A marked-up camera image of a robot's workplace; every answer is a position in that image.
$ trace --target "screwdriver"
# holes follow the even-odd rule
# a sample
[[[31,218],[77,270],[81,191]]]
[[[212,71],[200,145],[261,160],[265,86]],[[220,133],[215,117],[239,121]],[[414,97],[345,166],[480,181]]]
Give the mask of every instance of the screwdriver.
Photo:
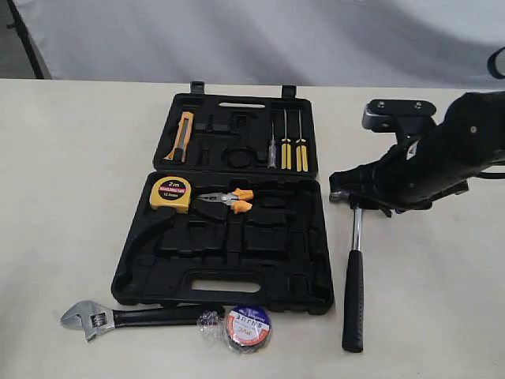
[[[268,146],[268,168],[277,168],[277,147],[275,146],[274,122],[271,122],[271,140]]]
[[[297,152],[297,171],[307,172],[309,162],[307,160],[307,140],[301,137],[301,111],[298,111],[298,125],[300,126],[300,138],[295,143]]]
[[[287,114],[284,108],[284,138],[281,141],[281,168],[291,170],[291,140],[287,137]]]

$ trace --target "adjustable wrench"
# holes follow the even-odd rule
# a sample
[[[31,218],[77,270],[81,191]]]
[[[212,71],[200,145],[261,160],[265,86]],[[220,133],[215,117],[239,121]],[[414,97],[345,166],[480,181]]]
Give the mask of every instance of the adjustable wrench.
[[[110,310],[96,302],[84,300],[65,312],[60,319],[64,328],[83,329],[89,342],[114,328],[125,326],[196,325],[205,311],[224,314],[221,306],[176,306],[152,310]]]

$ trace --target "wrench head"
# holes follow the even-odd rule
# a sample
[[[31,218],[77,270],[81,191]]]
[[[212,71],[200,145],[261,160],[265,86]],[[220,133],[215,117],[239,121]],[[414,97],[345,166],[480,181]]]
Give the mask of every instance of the wrench head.
[[[95,337],[114,329],[114,314],[112,310],[91,300],[78,302],[65,312],[60,319],[64,328],[83,329],[89,342]]]

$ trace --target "yellow screwdriver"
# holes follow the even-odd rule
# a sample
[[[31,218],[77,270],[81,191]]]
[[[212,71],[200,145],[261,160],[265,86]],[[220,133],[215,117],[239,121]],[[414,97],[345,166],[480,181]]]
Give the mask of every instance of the yellow screwdriver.
[[[281,140],[281,169],[291,170],[291,140],[287,137],[287,114],[284,108],[284,138]]]
[[[300,138],[295,142],[297,152],[297,171],[307,172],[309,170],[309,161],[307,158],[307,140],[301,136],[301,111],[298,111],[298,125],[300,126]]]

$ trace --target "black rubber grip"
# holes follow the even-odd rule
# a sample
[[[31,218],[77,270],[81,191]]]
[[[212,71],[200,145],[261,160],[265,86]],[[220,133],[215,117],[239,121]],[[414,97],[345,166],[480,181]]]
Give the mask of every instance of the black rubber grip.
[[[345,351],[363,351],[363,256],[351,250],[347,261],[346,293],[344,295],[344,330],[342,348]]]
[[[153,310],[115,310],[114,326],[167,326],[196,325],[196,321],[206,310],[224,314],[221,306],[176,306],[174,308],[154,308]]]

